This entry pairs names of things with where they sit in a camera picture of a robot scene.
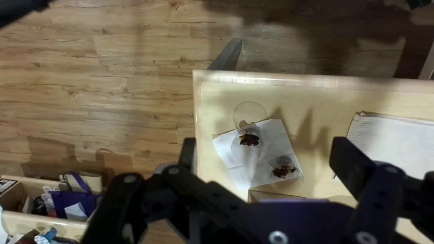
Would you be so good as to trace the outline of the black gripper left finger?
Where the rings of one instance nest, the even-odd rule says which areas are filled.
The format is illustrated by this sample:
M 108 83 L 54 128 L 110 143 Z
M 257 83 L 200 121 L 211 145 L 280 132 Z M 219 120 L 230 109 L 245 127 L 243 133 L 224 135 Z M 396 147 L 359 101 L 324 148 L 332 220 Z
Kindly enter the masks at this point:
M 177 164 L 188 171 L 194 171 L 196 140 L 187 137 L 183 140 Z

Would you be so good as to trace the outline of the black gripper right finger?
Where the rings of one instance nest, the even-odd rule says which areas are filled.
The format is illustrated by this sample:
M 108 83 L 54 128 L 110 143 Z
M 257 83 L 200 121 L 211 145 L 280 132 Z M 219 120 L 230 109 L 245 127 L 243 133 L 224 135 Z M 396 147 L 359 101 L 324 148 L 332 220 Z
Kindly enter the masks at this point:
M 329 169 L 347 192 L 358 200 L 373 175 L 375 164 L 348 139 L 335 137 L 329 154 Z

